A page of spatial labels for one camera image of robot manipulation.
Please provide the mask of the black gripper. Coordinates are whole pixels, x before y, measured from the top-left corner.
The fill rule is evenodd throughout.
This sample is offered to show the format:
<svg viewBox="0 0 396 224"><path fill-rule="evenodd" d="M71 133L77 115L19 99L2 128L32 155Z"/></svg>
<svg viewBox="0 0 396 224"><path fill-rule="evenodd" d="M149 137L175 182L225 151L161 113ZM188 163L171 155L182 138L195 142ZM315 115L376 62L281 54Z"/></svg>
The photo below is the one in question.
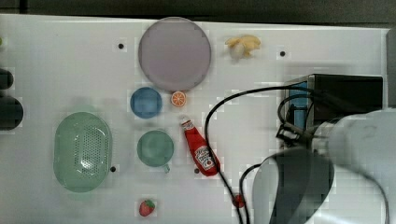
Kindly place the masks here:
<svg viewBox="0 0 396 224"><path fill-rule="evenodd" d="M281 124L276 138L281 140L285 147L296 147L306 145L312 139L312 134L289 124Z"/></svg>

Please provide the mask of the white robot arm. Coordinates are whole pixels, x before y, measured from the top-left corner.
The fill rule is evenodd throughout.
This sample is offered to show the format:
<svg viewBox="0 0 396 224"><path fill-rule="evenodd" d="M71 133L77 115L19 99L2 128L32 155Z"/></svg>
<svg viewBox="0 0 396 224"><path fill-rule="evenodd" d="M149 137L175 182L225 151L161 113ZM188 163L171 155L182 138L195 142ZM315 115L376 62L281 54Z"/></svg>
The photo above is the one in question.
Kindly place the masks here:
<svg viewBox="0 0 396 224"><path fill-rule="evenodd" d="M395 110L324 122L311 148L267 157L254 224L395 224Z"/></svg>

